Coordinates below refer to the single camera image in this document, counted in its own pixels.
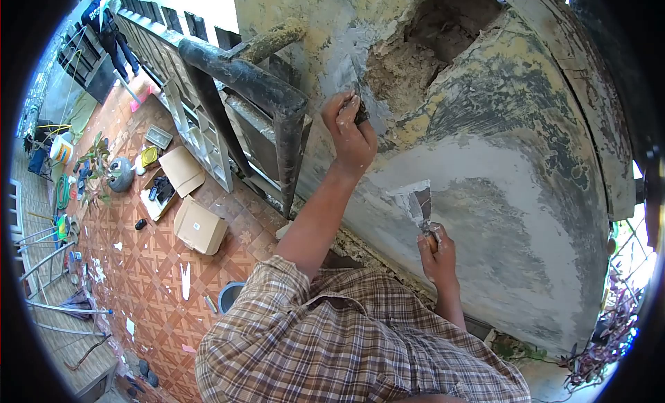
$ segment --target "green hose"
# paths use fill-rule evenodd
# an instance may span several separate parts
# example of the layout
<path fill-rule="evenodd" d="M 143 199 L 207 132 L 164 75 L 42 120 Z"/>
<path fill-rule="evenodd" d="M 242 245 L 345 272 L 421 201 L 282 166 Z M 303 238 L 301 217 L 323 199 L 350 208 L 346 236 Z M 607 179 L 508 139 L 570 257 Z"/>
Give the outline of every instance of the green hose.
<path fill-rule="evenodd" d="M 69 182 L 67 181 L 67 174 L 62 174 L 58 183 L 55 185 L 55 202 L 58 209 L 67 208 L 69 203 Z"/>

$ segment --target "damaged wall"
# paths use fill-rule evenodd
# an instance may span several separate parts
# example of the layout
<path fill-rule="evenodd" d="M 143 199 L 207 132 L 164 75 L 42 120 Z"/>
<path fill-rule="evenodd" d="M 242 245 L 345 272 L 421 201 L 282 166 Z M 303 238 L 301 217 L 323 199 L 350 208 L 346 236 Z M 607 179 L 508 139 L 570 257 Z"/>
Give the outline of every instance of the damaged wall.
<path fill-rule="evenodd" d="M 514 10 L 490 2 L 499 16 L 478 31 L 480 16 L 444 21 L 440 32 L 471 44 L 452 60 L 411 40 L 423 2 L 236 0 L 244 38 L 287 16 L 309 19 L 303 41 L 282 54 L 301 73 L 314 118 L 297 192 L 309 197 L 334 157 L 317 113 L 356 66 L 380 145 L 344 225 L 431 288 L 418 229 L 386 195 L 430 179 L 432 219 L 457 246 L 464 311 L 539 347 L 569 350 L 593 330 L 606 271 L 607 207 L 584 117 Z"/>

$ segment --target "orange floor tile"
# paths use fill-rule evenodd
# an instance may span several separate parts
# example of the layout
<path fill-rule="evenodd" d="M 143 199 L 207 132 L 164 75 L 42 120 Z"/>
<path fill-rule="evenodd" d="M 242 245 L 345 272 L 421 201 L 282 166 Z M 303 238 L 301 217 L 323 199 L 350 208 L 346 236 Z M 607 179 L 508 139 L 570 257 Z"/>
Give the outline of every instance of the orange floor tile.
<path fill-rule="evenodd" d="M 139 94 L 150 83 L 142 75 L 130 85 Z M 127 91 L 115 88 L 106 103 L 95 110 L 75 154 L 83 154 L 102 130 L 109 137 L 112 153 L 133 161 L 151 124 L 165 129 L 165 124 L 170 124 L 167 131 L 175 138 L 169 150 L 182 144 L 170 113 L 154 96 L 135 113 L 129 109 L 131 101 Z M 81 220 L 78 249 L 96 281 L 92 291 L 97 306 L 114 312 L 108 317 L 106 329 L 112 332 L 116 355 L 131 350 L 147 360 L 160 379 L 157 390 L 139 380 L 146 393 L 139 392 L 136 398 L 141 402 L 200 402 L 194 377 L 195 354 L 185 349 L 196 349 L 219 317 L 208 308 L 204 297 L 209 295 L 216 303 L 227 282 L 245 280 L 257 260 L 272 255 L 275 232 L 287 222 L 235 177 L 234 191 L 227 193 L 207 176 L 193 196 L 229 222 L 229 233 L 216 255 L 201 255 L 189 250 L 173 233 L 181 200 L 158 223 L 150 220 L 138 197 L 146 175 L 136 176 L 129 191 L 112 193 L 110 208 L 103 204 L 87 208 Z M 77 211 L 81 214 L 83 210 L 72 200 L 68 212 Z M 134 225 L 141 218 L 146 218 L 148 225 L 137 231 Z M 189 299 L 184 300 L 180 264 L 187 266 L 187 262 L 191 264 L 191 288 Z M 127 330 L 127 319 L 135 324 L 133 336 Z M 104 327 L 105 323 L 101 321 L 100 325 Z M 126 365 L 119 366 L 120 387 L 128 384 L 121 379 L 126 370 Z"/>

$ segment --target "jeans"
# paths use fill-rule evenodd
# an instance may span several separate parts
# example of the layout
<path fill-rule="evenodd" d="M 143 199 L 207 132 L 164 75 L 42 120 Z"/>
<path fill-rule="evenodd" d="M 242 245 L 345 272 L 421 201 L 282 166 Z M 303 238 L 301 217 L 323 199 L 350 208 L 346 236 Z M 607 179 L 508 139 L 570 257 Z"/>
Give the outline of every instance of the jeans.
<path fill-rule="evenodd" d="M 129 50 L 125 35 L 116 30 L 111 33 L 102 33 L 101 36 L 100 42 L 102 42 L 102 47 L 111 56 L 111 62 L 113 62 L 113 66 L 118 70 L 121 77 L 123 77 L 125 81 L 129 79 L 129 75 L 127 75 L 127 71 L 124 69 L 124 64 L 121 61 L 120 52 L 118 52 L 118 45 L 121 46 L 125 59 L 130 63 L 132 66 L 132 72 L 136 75 L 138 73 L 138 61 L 132 54 L 132 51 Z"/>

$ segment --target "gray pot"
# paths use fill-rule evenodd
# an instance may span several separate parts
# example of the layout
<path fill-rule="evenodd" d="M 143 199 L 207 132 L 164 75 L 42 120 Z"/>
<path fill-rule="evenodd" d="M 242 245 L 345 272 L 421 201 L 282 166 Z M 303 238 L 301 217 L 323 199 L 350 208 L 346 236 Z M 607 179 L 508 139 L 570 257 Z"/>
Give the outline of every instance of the gray pot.
<path fill-rule="evenodd" d="M 108 187 L 113 192 L 124 192 L 129 189 L 134 181 L 134 171 L 132 171 L 132 163 L 127 158 L 115 158 L 111 162 L 110 168 L 112 171 L 120 170 L 121 175 L 113 180 L 108 181 Z"/>

